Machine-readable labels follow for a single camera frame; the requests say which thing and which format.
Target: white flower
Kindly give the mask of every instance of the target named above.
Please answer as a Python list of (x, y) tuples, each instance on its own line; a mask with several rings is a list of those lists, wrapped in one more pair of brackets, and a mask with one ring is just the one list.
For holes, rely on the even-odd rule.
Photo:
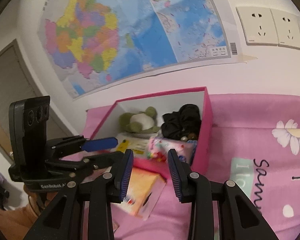
[(282, 121), (277, 122), (276, 129), (272, 130), (273, 136), (282, 147), (285, 148), (290, 141), (290, 148), (294, 155), (297, 155), (300, 150), (300, 129), (297, 127), (298, 124), (290, 119), (286, 125)]

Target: green plush toy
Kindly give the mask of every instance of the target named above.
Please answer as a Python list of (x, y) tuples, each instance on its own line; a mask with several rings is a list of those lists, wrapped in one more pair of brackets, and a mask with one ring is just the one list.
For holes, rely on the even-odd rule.
[(156, 109), (149, 106), (145, 112), (120, 115), (119, 124), (122, 130), (130, 133), (156, 133), (160, 130), (160, 127), (155, 125), (156, 116)]

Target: camera lens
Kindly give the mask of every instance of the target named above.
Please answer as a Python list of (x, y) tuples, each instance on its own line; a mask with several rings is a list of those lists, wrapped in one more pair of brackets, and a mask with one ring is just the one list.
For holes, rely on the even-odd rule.
[(27, 118), (28, 125), (31, 126), (33, 124), (33, 121), (34, 121), (34, 112), (31, 110), (28, 113), (28, 118)]
[(47, 114), (48, 114), (48, 106), (44, 107), (43, 113), (44, 113), (44, 116), (47, 116)]
[(35, 115), (36, 119), (37, 119), (37, 122), (40, 122), (41, 118), (42, 118), (42, 106), (40, 106), (38, 109), (37, 109), (37, 113)]

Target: pink box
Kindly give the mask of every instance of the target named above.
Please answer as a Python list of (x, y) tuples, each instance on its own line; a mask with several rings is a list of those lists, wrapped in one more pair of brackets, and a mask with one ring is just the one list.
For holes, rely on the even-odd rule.
[[(194, 155), (192, 170), (205, 174), (208, 168), (208, 144), (212, 127), (212, 109), (206, 87), (172, 90), (132, 98), (117, 100), (112, 106), (89, 109), (85, 128), (82, 132), (85, 138), (97, 139), (115, 137), (121, 132), (119, 116), (126, 112), (138, 113), (148, 106), (157, 110), (157, 125), (163, 123), (162, 115), (178, 111), (185, 104), (197, 105), (202, 115), (202, 123), (198, 145)], [(145, 159), (134, 159), (134, 166), (148, 171), (157, 172), (164, 178), (169, 178), (167, 163), (159, 163)]]

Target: black cloth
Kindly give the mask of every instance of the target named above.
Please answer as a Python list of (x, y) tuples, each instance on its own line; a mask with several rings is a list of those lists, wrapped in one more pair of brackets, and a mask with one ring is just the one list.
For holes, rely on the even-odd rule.
[(162, 118), (164, 123), (161, 131), (165, 138), (180, 140), (190, 133), (199, 136), (201, 119), (199, 108), (196, 105), (186, 104), (178, 112), (164, 114)]

